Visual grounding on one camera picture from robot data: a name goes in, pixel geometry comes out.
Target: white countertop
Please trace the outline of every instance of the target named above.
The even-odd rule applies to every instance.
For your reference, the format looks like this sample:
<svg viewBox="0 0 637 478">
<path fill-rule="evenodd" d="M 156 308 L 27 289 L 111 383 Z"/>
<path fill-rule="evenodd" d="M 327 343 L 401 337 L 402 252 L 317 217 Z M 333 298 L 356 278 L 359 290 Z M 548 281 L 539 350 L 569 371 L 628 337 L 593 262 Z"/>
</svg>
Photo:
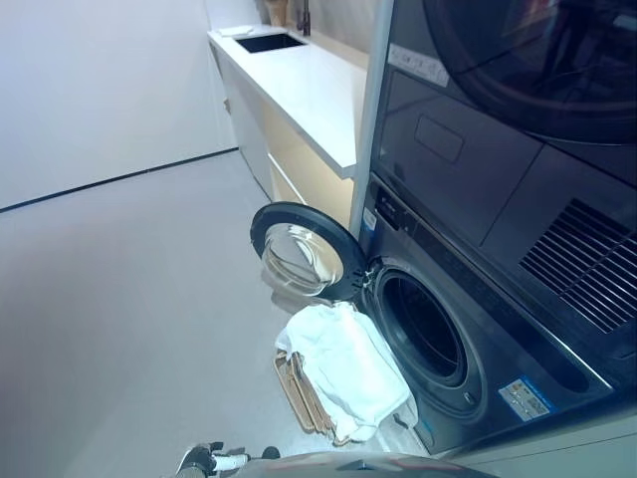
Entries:
<svg viewBox="0 0 637 478">
<path fill-rule="evenodd" d="M 308 44 L 251 54 L 235 41 L 285 32 Z M 354 176 L 364 69 L 283 28 L 259 25 L 246 35 L 208 36 L 339 177 Z"/>
</svg>

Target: white towel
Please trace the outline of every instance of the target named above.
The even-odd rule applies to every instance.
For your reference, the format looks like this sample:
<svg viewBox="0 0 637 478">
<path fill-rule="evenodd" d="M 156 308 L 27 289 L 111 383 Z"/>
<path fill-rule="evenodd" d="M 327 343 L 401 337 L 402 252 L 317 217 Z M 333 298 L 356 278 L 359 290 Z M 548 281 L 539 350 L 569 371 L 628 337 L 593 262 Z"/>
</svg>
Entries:
<svg viewBox="0 0 637 478">
<path fill-rule="evenodd" d="M 339 441 L 366 441 L 402 404 L 409 426 L 416 404 L 393 354 L 371 319 L 349 303 L 309 306 L 295 314 L 277 348 L 304 357 L 303 370 L 335 425 Z"/>
</svg>

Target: tile floor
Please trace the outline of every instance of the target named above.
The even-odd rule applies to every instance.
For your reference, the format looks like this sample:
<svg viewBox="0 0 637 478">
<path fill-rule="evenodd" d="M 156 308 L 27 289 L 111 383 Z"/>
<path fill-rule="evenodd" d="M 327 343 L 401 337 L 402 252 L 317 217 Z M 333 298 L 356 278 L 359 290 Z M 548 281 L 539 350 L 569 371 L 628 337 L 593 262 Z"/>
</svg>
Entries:
<svg viewBox="0 0 637 478">
<path fill-rule="evenodd" d="M 165 476 L 202 440 L 331 449 L 273 371 L 266 202 L 230 153 L 0 214 L 0 476 Z M 349 449 L 422 452 L 388 427 Z"/>
</svg>

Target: baseboard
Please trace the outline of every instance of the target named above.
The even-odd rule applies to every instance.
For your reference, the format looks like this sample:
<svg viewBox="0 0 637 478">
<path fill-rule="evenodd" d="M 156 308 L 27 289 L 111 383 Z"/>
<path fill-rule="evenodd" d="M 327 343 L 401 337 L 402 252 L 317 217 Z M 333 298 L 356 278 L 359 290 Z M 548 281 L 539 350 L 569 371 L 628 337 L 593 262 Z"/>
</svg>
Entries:
<svg viewBox="0 0 637 478">
<path fill-rule="evenodd" d="M 204 154 L 203 156 L 191 157 L 189 159 L 183 159 L 181 161 L 170 162 L 168 164 L 162 164 L 160 166 L 155 166 L 150 169 L 144 169 L 142 171 L 131 172 L 129 174 L 112 177 L 110 179 L 105 179 L 103 181 L 93 182 L 91 184 L 86 184 L 84 186 L 74 187 L 72 189 L 67 189 L 65 191 L 55 192 L 53 194 L 47 194 L 46 196 L 37 197 L 35 199 L 29 199 L 28 201 L 19 202 L 17 204 L 12 204 L 10 206 L 2 207 L 0 208 L 0 214 L 2 214 L 3 212 L 13 211 L 14 209 L 18 209 L 20 207 L 30 206 L 31 204 L 36 204 L 38 202 L 48 201 L 49 199 L 55 199 L 56 197 L 66 196 L 67 194 L 72 194 L 74 192 L 84 191 L 85 189 L 91 189 L 92 187 L 109 184 L 110 182 L 116 182 L 116 181 L 121 181 L 122 179 L 129 179 L 130 177 L 141 176 L 142 174 L 160 171 L 161 169 L 167 169 L 169 167 L 181 166 L 183 164 L 188 164 L 189 162 L 201 161 L 202 159 L 208 159 L 210 157 L 219 156 L 221 154 L 226 154 L 228 152 L 233 152 L 237 150 L 238 150 L 237 147 L 233 147 L 231 149 L 224 149 L 223 151 L 213 152 L 211 154 Z"/>
</svg>

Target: dryer door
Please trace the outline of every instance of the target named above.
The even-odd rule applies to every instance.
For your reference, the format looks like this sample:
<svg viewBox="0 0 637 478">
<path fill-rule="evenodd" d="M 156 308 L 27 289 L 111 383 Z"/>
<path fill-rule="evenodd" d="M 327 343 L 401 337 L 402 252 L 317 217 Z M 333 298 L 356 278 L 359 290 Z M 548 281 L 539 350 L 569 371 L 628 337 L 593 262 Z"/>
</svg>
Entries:
<svg viewBox="0 0 637 478">
<path fill-rule="evenodd" d="M 362 288 L 365 256 L 356 239 L 326 214 L 294 202 L 274 202 L 252 220 L 252 245 L 277 287 L 330 301 Z"/>
<path fill-rule="evenodd" d="M 451 78 L 490 115 L 554 139 L 635 142 L 634 1 L 423 3 Z"/>
</svg>

